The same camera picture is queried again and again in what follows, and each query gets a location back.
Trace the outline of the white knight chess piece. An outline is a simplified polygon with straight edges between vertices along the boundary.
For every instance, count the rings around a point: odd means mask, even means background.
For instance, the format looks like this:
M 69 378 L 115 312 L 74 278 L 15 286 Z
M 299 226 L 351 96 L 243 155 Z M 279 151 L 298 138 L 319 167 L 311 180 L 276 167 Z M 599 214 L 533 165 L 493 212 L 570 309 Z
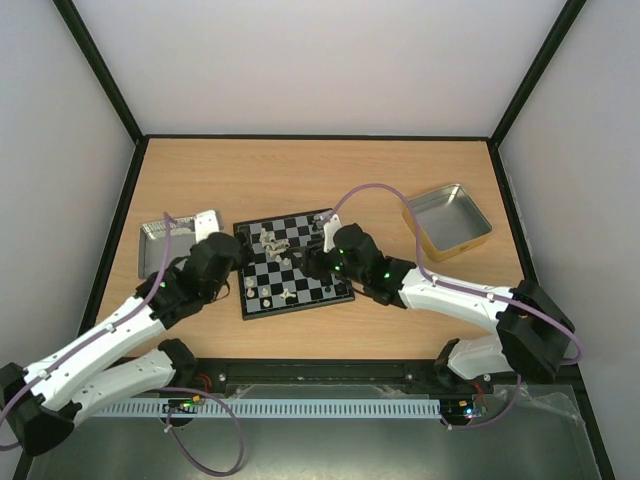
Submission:
M 285 289 L 283 290 L 283 292 L 280 294 L 280 297 L 281 297 L 283 300 L 287 300 L 287 299 L 289 299 L 289 298 L 296 298 L 296 297 L 297 297 L 297 294 L 296 294 L 296 293 L 294 293 L 294 292 L 291 292 L 288 288 L 285 288 Z

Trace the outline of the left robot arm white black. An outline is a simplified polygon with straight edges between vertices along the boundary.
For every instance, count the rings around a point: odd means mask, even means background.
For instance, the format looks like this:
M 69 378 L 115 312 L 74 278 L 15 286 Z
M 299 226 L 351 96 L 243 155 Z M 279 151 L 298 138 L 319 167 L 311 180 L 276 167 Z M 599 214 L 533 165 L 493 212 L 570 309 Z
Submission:
M 46 453 L 89 416 L 127 397 L 185 386 L 196 360 L 178 339 L 141 358 L 115 362 L 134 347 L 215 302 L 231 272 L 250 258 L 245 234 L 214 232 L 188 255 L 165 261 L 109 317 L 48 357 L 1 368 L 1 419 L 30 456 Z

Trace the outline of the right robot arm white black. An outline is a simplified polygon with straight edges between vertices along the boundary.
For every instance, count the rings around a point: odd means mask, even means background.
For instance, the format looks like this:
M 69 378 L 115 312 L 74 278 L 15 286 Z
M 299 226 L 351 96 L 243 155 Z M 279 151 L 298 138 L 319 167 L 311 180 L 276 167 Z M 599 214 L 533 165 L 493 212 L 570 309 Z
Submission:
M 384 255 L 357 224 L 326 228 L 320 239 L 292 247 L 284 256 L 306 277 L 336 275 L 361 285 L 378 304 L 434 311 L 485 330 L 484 337 L 453 339 L 443 347 L 436 379 L 447 391 L 505 372 L 551 383 L 569 361 L 565 354 L 575 328 L 535 282 L 494 287 L 424 274 L 415 262 Z

